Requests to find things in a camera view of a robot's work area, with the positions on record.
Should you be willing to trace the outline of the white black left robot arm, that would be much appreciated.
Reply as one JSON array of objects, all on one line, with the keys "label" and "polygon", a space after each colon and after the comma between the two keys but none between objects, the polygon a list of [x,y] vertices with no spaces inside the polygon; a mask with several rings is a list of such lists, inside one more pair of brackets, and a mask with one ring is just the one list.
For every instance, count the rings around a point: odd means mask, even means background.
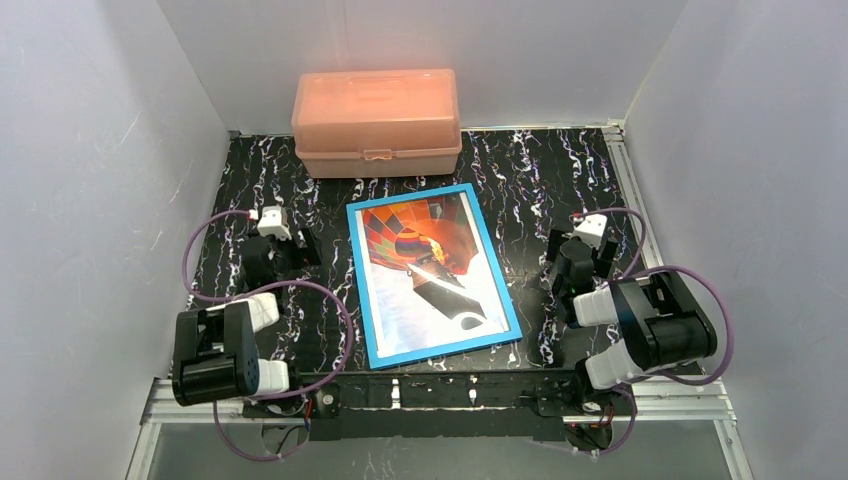
[{"label": "white black left robot arm", "polygon": [[[251,233],[242,249],[241,290],[255,290],[321,261],[320,243],[309,228],[290,240]],[[172,380],[177,403],[190,406],[288,391],[292,368],[283,360],[260,358],[255,340],[257,332],[279,319],[272,292],[179,314]]]}]

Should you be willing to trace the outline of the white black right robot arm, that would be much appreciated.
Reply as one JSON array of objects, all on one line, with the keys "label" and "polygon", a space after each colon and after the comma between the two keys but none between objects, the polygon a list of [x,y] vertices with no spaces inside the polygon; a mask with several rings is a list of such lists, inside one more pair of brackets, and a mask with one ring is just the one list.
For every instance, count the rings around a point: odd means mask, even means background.
[{"label": "white black right robot arm", "polygon": [[582,233],[550,231],[546,260],[557,314],[572,328],[616,326],[619,340],[577,362],[576,394],[588,397],[628,381],[716,353],[712,322],[676,272],[655,272],[596,283],[611,269],[617,243],[595,248]]}]

